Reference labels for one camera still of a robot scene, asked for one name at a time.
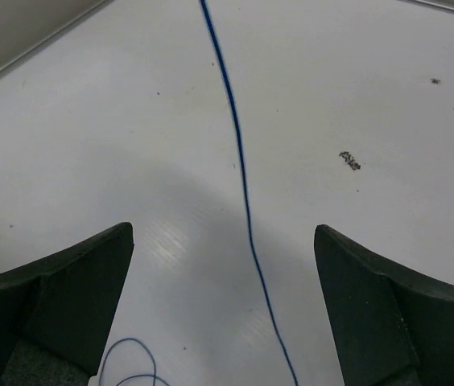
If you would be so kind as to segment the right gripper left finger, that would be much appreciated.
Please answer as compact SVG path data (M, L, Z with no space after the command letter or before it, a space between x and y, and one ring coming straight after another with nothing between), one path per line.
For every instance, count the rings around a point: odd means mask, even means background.
M0 385L86 385L97 374L133 251L123 222L0 273Z

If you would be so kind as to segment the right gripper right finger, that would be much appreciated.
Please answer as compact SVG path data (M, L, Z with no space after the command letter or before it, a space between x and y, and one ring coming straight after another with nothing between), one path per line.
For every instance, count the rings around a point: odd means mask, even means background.
M328 225L314 249L346 385L454 385L454 285Z

